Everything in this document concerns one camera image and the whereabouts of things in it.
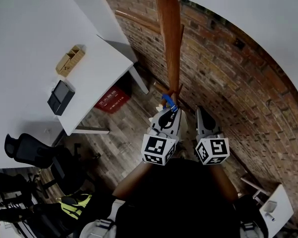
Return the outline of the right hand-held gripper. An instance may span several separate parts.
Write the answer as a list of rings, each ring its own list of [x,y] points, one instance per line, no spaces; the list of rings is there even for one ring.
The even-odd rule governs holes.
[[[223,163],[229,156],[229,141],[224,138],[222,133],[209,135],[202,138],[201,123],[203,122],[204,129],[209,133],[217,133],[221,130],[221,125],[216,116],[210,111],[199,107],[196,109],[196,131],[197,131],[197,146],[195,153],[203,165],[217,165]]]

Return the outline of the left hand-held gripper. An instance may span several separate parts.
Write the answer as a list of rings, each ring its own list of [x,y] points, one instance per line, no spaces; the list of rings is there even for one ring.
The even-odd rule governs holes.
[[[181,109],[174,112],[163,109],[154,115],[151,127],[144,134],[141,154],[146,163],[165,166],[176,150],[176,139],[180,128]],[[170,129],[171,134],[159,130]]]

